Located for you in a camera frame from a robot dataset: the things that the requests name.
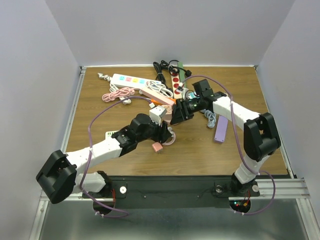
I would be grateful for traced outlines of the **small white power strip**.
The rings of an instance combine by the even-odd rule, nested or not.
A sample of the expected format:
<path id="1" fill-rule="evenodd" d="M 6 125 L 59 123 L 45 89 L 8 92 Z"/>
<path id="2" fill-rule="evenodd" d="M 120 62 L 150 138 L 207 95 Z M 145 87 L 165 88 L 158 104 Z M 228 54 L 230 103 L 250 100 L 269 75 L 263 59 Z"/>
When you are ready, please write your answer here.
<path id="1" fill-rule="evenodd" d="M 115 136 L 113 136 L 114 134 L 116 134 L 118 131 L 107 131 L 105 133 L 105 139 L 108 139 L 108 138 L 116 138 Z"/>

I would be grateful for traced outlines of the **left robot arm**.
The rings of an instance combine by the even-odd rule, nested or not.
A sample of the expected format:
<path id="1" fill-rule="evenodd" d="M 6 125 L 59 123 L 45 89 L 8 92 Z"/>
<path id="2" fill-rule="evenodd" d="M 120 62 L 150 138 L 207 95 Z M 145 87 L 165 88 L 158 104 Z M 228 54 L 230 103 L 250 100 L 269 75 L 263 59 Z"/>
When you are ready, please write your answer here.
<path id="1" fill-rule="evenodd" d="M 167 122 L 157 123 L 148 115 L 139 113 L 129 125 L 99 143 L 67 153 L 61 150 L 52 152 L 35 179 L 53 204 L 83 189 L 106 197 L 111 193 L 110 181 L 104 173 L 86 176 L 90 165 L 126 155 L 142 141 L 153 140 L 162 144 L 171 137 Z"/>

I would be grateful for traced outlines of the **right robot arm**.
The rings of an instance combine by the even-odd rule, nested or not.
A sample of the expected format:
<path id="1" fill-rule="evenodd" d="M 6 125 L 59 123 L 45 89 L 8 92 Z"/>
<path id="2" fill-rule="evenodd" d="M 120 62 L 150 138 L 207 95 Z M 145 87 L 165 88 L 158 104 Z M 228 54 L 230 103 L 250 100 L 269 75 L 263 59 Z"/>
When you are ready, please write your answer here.
<path id="1" fill-rule="evenodd" d="M 208 80 L 193 84 L 195 98 L 177 99 L 172 107 L 172 125 L 190 120 L 195 112 L 209 110 L 232 122 L 234 129 L 243 131 L 243 147 L 239 147 L 241 164 L 232 174 L 230 189 L 235 195 L 246 192 L 266 160 L 281 146 L 272 114 L 260 114 L 233 101 L 226 92 L 214 92 Z"/>

